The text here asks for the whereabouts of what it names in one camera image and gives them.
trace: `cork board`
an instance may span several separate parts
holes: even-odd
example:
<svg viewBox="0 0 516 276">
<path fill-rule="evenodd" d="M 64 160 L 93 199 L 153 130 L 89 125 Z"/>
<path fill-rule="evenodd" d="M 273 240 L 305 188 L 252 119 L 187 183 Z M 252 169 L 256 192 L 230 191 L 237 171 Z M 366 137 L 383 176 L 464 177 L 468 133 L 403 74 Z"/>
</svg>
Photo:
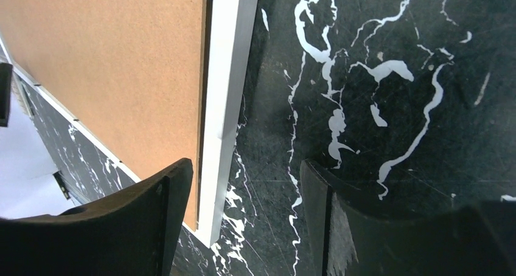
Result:
<svg viewBox="0 0 516 276">
<path fill-rule="evenodd" d="M 15 60 L 140 178 L 181 157 L 196 229 L 206 0 L 0 0 Z"/>
</svg>

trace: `black marble surface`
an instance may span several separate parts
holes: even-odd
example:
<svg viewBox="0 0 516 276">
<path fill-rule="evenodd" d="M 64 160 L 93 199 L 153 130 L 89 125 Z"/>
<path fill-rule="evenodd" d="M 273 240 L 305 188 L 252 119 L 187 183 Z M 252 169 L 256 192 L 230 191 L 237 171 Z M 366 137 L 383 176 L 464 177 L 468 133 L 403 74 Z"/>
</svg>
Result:
<svg viewBox="0 0 516 276">
<path fill-rule="evenodd" d="M 24 86 L 33 122 L 72 194 L 86 203 L 134 184 L 37 91 Z"/>
<path fill-rule="evenodd" d="M 515 199 L 515 6 L 259 0 L 221 238 L 207 249 L 183 230 L 175 266 L 186 275 L 313 275 L 298 182 L 306 158 L 427 215 Z M 40 132 L 63 136 L 43 133 L 61 145 L 52 157 L 83 170 L 95 198 L 87 167 L 98 165 L 98 176 L 105 158 L 49 120 L 58 117 L 43 118 Z M 113 185 L 113 170 L 106 177 L 97 185 Z"/>
</svg>

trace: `black object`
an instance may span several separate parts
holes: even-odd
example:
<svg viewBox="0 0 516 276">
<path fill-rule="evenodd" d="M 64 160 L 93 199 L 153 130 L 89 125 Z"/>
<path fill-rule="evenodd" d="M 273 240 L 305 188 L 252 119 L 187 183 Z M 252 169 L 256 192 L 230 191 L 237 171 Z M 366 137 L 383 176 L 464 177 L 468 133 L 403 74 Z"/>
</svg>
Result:
<svg viewBox="0 0 516 276">
<path fill-rule="evenodd" d="M 0 275 L 169 275 L 192 162 L 59 216 L 0 220 Z"/>
<path fill-rule="evenodd" d="M 301 164 L 301 187 L 317 275 L 516 275 L 514 203 L 480 202 L 426 218 L 312 160 Z"/>
<path fill-rule="evenodd" d="M 0 63 L 0 126 L 7 127 L 11 107 L 11 79 L 13 66 Z"/>
</svg>

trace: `marble wall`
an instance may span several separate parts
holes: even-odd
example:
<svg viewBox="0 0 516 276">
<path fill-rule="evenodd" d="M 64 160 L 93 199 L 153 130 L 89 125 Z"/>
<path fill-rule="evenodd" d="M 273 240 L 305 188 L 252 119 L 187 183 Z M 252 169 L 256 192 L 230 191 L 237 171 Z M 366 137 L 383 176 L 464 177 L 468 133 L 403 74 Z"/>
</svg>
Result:
<svg viewBox="0 0 516 276">
<path fill-rule="evenodd" d="M 221 238 L 183 230 L 175 266 L 313 275 L 306 158 L 427 215 L 516 196 L 514 29 L 515 0 L 259 0 Z M 30 99 L 71 185 L 96 199 L 131 184 Z"/>
</svg>

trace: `white wall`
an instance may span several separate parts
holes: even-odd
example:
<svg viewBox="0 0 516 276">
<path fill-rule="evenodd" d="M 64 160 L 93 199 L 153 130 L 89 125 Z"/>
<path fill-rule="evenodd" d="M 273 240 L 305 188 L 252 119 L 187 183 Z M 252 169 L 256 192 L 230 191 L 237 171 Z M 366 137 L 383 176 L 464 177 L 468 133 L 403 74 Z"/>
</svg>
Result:
<svg viewBox="0 0 516 276">
<path fill-rule="evenodd" d="M 56 171 L 32 121 L 12 95 L 9 127 L 0 127 L 0 217 L 57 215 L 72 208 L 52 175 Z"/>
</svg>

